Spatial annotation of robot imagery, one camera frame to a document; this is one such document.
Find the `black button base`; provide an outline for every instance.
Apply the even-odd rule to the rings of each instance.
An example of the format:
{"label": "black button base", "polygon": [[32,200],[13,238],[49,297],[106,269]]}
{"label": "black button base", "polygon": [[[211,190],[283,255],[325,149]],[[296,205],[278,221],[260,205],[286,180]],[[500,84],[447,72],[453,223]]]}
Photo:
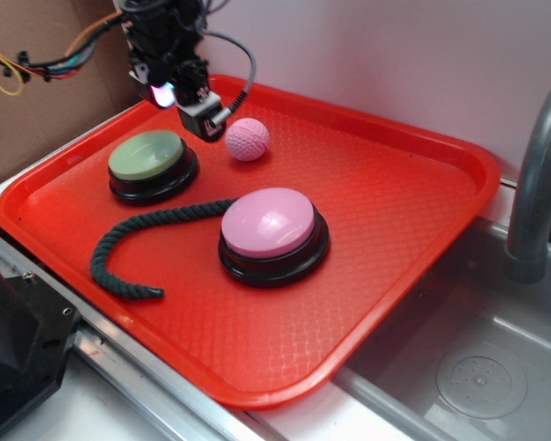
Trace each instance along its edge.
{"label": "black button base", "polygon": [[300,247],[287,254],[266,259],[235,253],[221,233],[220,261],[231,277],[252,287],[276,288],[299,281],[312,273],[329,251],[329,227],[316,209],[314,220],[310,237]]}
{"label": "black button base", "polygon": [[153,177],[137,181],[120,179],[108,168],[109,186],[114,197],[127,205],[149,205],[166,200],[185,190],[196,178],[198,159],[184,141],[184,153],[175,164]]}

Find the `yellow wire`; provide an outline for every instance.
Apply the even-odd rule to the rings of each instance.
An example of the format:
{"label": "yellow wire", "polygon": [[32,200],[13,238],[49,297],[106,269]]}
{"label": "yellow wire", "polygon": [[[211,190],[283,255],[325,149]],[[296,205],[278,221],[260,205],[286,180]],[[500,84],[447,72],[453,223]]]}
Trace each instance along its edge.
{"label": "yellow wire", "polygon": [[20,95],[22,93],[22,89],[23,89],[23,86],[24,86],[24,82],[22,80],[22,75],[20,74],[18,69],[13,65],[13,63],[11,61],[9,61],[1,53],[0,53],[0,62],[2,62],[5,67],[10,69],[10,71],[15,75],[15,77],[17,79],[17,82],[18,82],[18,87],[17,87],[17,90],[15,90],[15,91],[7,90],[0,84],[0,92],[2,92],[4,94],[7,94],[9,96],[18,96],[18,95]]}
{"label": "yellow wire", "polygon": [[67,48],[67,51],[63,54],[63,56],[67,57],[70,53],[73,52],[73,50],[77,47],[77,45],[82,41],[87,34],[92,32],[94,29],[96,29],[98,26],[100,26],[105,21],[111,20],[113,18],[118,17],[122,12],[113,12],[112,14],[108,14],[105,17],[100,18],[99,20],[92,23],[90,26],[88,26],[86,29],[84,29],[76,38],[72,41],[72,44],[70,44],[69,48]]}

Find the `sink drain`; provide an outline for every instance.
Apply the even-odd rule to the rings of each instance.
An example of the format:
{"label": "sink drain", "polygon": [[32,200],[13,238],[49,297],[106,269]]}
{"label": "sink drain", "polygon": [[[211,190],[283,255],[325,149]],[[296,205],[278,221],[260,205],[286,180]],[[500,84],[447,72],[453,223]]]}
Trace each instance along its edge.
{"label": "sink drain", "polygon": [[512,413],[526,395],[526,378],[508,354],[491,346],[461,349],[437,370],[441,396],[457,411],[490,419]]}

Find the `white wall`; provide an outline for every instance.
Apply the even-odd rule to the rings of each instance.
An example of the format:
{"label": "white wall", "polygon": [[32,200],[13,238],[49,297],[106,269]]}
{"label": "white wall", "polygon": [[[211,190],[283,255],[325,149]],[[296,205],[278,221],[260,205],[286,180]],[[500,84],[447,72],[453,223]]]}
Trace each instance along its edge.
{"label": "white wall", "polygon": [[[472,141],[511,178],[551,89],[551,0],[231,0],[208,23],[258,82]],[[203,45],[212,72],[247,74]]]}

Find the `faucet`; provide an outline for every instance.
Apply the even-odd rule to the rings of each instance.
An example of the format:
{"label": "faucet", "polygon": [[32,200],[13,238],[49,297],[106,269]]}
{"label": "faucet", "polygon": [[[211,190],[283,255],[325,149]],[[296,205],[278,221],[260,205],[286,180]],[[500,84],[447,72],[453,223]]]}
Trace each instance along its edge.
{"label": "faucet", "polygon": [[545,276],[551,242],[551,92],[534,124],[512,207],[506,274],[519,283]]}

